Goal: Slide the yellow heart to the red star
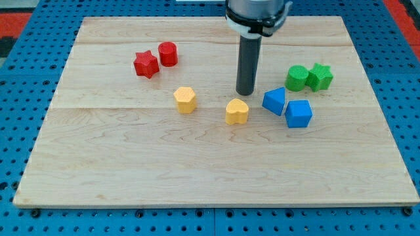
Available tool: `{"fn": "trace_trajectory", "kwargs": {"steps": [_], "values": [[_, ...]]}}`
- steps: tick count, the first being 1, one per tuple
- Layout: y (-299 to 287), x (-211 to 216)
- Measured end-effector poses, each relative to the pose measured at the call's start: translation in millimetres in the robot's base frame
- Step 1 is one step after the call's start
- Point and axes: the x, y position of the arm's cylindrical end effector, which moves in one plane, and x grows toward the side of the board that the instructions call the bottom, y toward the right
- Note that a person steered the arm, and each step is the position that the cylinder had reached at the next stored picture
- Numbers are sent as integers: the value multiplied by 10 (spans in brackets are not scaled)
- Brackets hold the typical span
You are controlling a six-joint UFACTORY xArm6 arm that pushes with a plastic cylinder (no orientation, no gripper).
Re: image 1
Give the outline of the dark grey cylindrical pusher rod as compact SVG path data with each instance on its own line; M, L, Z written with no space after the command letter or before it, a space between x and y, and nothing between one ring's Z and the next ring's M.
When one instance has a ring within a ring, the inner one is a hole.
M240 37L236 92L242 96L249 96L254 91L260 48L260 37L256 39Z

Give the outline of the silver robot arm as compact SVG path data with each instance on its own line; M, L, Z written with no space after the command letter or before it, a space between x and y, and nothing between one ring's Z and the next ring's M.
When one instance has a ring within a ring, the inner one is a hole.
M285 0L226 0L225 18L240 35L236 92L253 94L261 41L271 37L286 21L293 6Z

